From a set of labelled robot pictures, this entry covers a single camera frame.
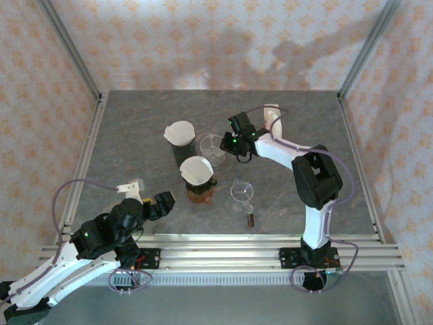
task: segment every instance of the orange floral pattern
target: orange floral pattern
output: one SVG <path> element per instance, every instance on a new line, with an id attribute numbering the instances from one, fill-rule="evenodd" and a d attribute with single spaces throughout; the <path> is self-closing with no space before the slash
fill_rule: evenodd
<path id="1" fill-rule="evenodd" d="M 36 1 L 1 1 L 0 21 L 2 281 L 53 244 L 51 198 L 74 175 L 95 102 Z"/>
<path id="2" fill-rule="evenodd" d="M 374 201 L 402 248 L 426 324 L 433 320 L 432 20 L 425 1 L 402 1 L 346 101 Z"/>
<path id="3" fill-rule="evenodd" d="M 385 2 L 53 0 L 101 91 L 337 90 Z"/>

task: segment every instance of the robotic arm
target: robotic arm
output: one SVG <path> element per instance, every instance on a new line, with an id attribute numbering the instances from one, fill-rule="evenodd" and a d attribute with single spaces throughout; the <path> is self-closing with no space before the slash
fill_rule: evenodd
<path id="1" fill-rule="evenodd" d="M 237 157 L 252 155 L 269 158 L 293 171 L 298 195 L 305 203 L 305 230 L 301 239 L 299 256 L 296 253 L 288 263 L 295 268 L 308 265 L 322 268 L 324 259 L 332 251 L 327 239 L 325 215 L 329 205 L 338 197 L 343 183 L 332 159 L 324 154 L 290 149 L 275 142 L 266 129 L 256 130 L 245 112 L 229 118 L 233 133 L 226 132 L 220 148 Z M 310 149 L 284 139 L 280 142 L 295 148 Z M 324 146 L 314 149 L 327 150 Z"/>
<path id="2" fill-rule="evenodd" d="M 12 306 L 4 312 L 8 324 L 35 324 L 49 313 L 50 308 L 88 281 L 118 267 L 130 268 L 134 264 L 139 248 L 132 234 L 140 230 L 146 220 L 158 220 L 168 215 L 174 207 L 175 197 L 171 192 L 163 192 L 154 199 L 143 201 L 138 181 L 117 188 L 118 193 L 125 193 L 127 198 L 110 213 L 84 222 L 70 241 L 64 243 L 55 264 L 55 257 L 52 257 L 25 278 L 0 284 L 1 300 L 15 294 L 8 301 Z M 51 266 L 33 285 L 20 290 Z"/>

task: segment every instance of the purple cable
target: purple cable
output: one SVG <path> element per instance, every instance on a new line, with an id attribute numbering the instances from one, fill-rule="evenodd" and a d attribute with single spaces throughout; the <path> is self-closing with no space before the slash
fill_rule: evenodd
<path id="1" fill-rule="evenodd" d="M 128 289 L 128 291 L 125 291 L 125 290 L 123 290 L 123 289 L 117 289 L 115 286 L 113 286 L 112 284 L 111 284 L 111 280 L 112 280 L 112 278 L 113 278 L 113 276 L 114 276 L 114 274 L 116 274 L 116 272 L 123 272 L 123 273 L 126 273 L 126 274 L 128 274 L 129 275 L 129 277 L 132 279 L 132 281 L 133 281 L 133 288 L 132 289 Z M 144 275 L 146 275 L 146 276 L 148 276 L 149 277 L 149 280 L 147 281 L 147 282 L 145 282 L 144 284 L 140 284 L 139 286 L 137 285 L 138 284 L 138 278 L 136 279 L 136 278 L 134 278 L 133 277 L 133 275 L 132 275 L 132 273 L 140 273 L 140 274 L 144 274 Z M 138 290 L 141 290 L 141 289 L 143 289 L 143 288 L 145 288 L 146 286 L 148 286 L 149 284 L 150 284 L 150 282 L 153 280 L 153 276 L 149 273 L 149 272 L 146 272 L 146 271 L 143 271 L 142 269 L 122 269 L 122 268 L 118 268 L 118 269 L 115 269 L 109 276 L 108 276 L 108 287 L 112 290 L 112 291 L 114 291 L 114 292 L 116 292 L 116 293 L 120 293 L 120 294 L 122 294 L 122 293 L 129 293 L 129 294 L 131 294 L 131 293 L 133 293 L 133 292 L 135 292 L 135 291 L 138 291 Z"/>
<path id="2" fill-rule="evenodd" d="M 290 145 L 290 144 L 287 144 L 287 143 L 285 143 L 285 142 L 282 142 L 282 141 L 279 140 L 278 138 L 274 137 L 273 132 L 272 132 L 272 130 L 273 130 L 273 126 L 275 125 L 275 123 L 276 123 L 277 121 L 281 120 L 281 118 L 283 118 L 283 117 L 285 117 L 285 116 L 288 115 L 289 111 L 288 111 L 287 109 L 285 109 L 285 108 L 280 108 L 280 107 L 278 107 L 278 106 L 273 106 L 273 105 L 263 105 L 263 106 L 258 106 L 258 107 L 252 108 L 251 110 L 247 111 L 247 113 L 252 112 L 253 110 L 262 110 L 262 109 L 264 109 L 264 108 L 266 108 L 266 107 L 269 107 L 269 108 L 276 108 L 276 109 L 278 109 L 278 110 L 282 110 L 283 112 L 286 112 L 285 114 L 283 114 L 283 115 L 281 115 L 281 116 L 278 116 L 278 117 L 277 117 L 277 118 L 276 118 L 276 119 L 271 123 L 271 126 L 269 127 L 269 128 L 270 128 L 269 131 L 270 131 L 271 138 L 272 138 L 273 141 L 275 141 L 276 143 L 281 144 L 282 146 L 285 146 L 285 147 L 287 147 L 287 148 L 289 148 L 289 149 L 292 149 L 292 150 L 301 151 L 301 152 L 314 152 L 314 153 L 325 154 L 325 155 L 327 155 L 327 156 L 330 156 L 331 158 L 333 158 L 334 160 L 336 160 L 336 161 L 337 161 L 337 162 L 338 162 L 338 163 L 343 167 L 343 169 L 346 171 L 346 173 L 347 173 L 347 175 L 348 175 L 348 177 L 349 177 L 349 180 L 350 180 L 350 186 L 351 186 L 350 194 L 349 194 L 346 198 L 343 198 L 342 200 L 339 200 L 339 201 L 335 201 L 334 203 L 332 203 L 331 205 L 329 205 L 328 208 L 326 209 L 325 220 L 324 220 L 325 229 L 327 229 L 327 233 L 325 234 L 325 237 L 326 237 L 329 241 L 331 241 L 331 242 L 335 242 L 335 243 L 338 243 L 338 244 L 346 244 L 346 245 L 350 245 L 350 246 L 353 246 L 353 247 L 355 248 L 355 253 L 354 253 L 354 255 L 353 255 L 352 261 L 349 263 L 349 265 L 348 265 L 346 271 L 343 273 L 342 277 L 337 281 L 337 283 L 335 283 L 331 288 L 324 289 L 324 290 L 319 290 L 319 291 L 317 291 L 317 292 L 315 292 L 315 291 L 311 291 L 311 290 L 310 290 L 310 291 L 308 291 L 308 290 L 302 290 L 301 288 L 298 288 L 297 286 L 295 286 L 295 285 L 294 285 L 294 274 L 295 274 L 296 270 L 298 270 L 298 269 L 304 269 L 304 268 L 313 269 L 313 270 L 315 270 L 316 274 L 318 274 L 318 275 L 320 276 L 320 278 L 322 279 L 322 282 L 323 282 L 323 278 L 322 278 L 322 276 L 321 276 L 321 274 L 320 274 L 320 272 L 319 272 L 318 269 L 316 269 L 315 267 L 307 266 L 307 265 L 299 265 L 299 266 L 295 267 L 295 268 L 292 270 L 292 272 L 290 273 L 290 283 L 291 283 L 292 287 L 293 287 L 294 289 L 296 289 L 297 291 L 299 291 L 299 292 L 302 292 L 302 293 L 322 293 L 322 292 L 324 292 L 324 291 L 329 291 L 329 290 L 331 290 L 331 289 L 337 287 L 337 285 L 339 285 L 339 284 L 340 284 L 340 283 L 341 283 L 341 282 L 342 282 L 342 281 L 347 277 L 347 275 L 348 275 L 350 269 L 352 269 L 352 266 L 353 266 L 353 264 L 355 263 L 355 260 L 357 259 L 358 252 L 359 252 L 359 247 L 358 247 L 358 245 L 356 245 L 355 243 L 353 243 L 353 242 L 347 242 L 347 241 L 345 241 L 345 240 L 335 240 L 335 239 L 332 239 L 332 238 L 329 236 L 329 219 L 330 219 L 330 217 L 331 217 L 332 209 L 333 209 L 334 207 L 340 205 L 340 204 L 344 204 L 344 203 L 346 203 L 346 202 L 348 202 L 348 201 L 350 201 L 350 200 L 353 199 L 353 197 L 355 196 L 355 179 L 354 179 L 354 177 L 353 177 L 353 174 L 350 172 L 350 169 L 349 169 L 348 166 L 346 165 L 346 163 L 345 163 L 345 162 L 344 162 L 344 161 L 343 161 L 339 156 L 337 156 L 336 154 L 333 154 L 333 153 L 328 152 L 328 151 L 326 151 L 326 150 L 320 150 L 320 149 L 299 148 L 299 147 L 296 147 L 296 146 L 292 146 L 292 145 Z"/>
<path id="3" fill-rule="evenodd" d="M 59 259 L 59 256 L 60 256 L 60 252 L 62 251 L 63 240 L 62 240 L 62 231 L 59 228 L 59 225 L 57 223 L 57 218 L 55 216 L 55 202 L 57 201 L 59 193 L 66 186 L 68 186 L 69 184 L 72 184 L 72 183 L 76 183 L 78 181 L 89 183 L 89 184 L 98 186 L 100 188 L 105 188 L 107 190 L 117 191 L 117 188 L 111 188 L 110 186 L 101 185 L 101 184 L 97 183 L 96 181 L 92 181 L 91 179 L 77 178 L 77 179 L 72 179 L 70 181 L 67 181 L 66 183 L 63 183 L 57 189 L 57 191 L 55 191 L 55 194 L 54 194 L 54 197 L 53 197 L 53 201 L 51 203 L 51 218 L 52 218 L 52 221 L 53 221 L 53 224 L 54 224 L 55 232 L 57 232 L 57 235 L 58 235 L 58 238 L 59 238 L 59 244 L 58 244 L 58 247 L 57 247 L 57 251 L 55 252 L 55 255 L 54 255 L 54 258 L 53 258 L 53 262 L 52 262 L 51 266 L 47 267 L 45 269 L 45 271 L 42 272 L 41 275 L 37 276 L 34 280 L 30 281 L 28 284 L 25 284 L 21 288 L 17 289 L 16 293 L 13 293 L 10 296 L 6 297 L 2 302 L 0 302 L 0 307 L 3 306 L 6 303 L 6 301 L 14 298 L 17 294 L 19 295 L 23 290 L 26 290 L 29 286 L 32 286 L 34 283 L 36 283 L 41 278 L 43 278 L 49 272 L 49 270 L 51 270 L 51 268 L 53 267 L 53 265 L 55 265 L 57 263 L 57 260 Z"/>

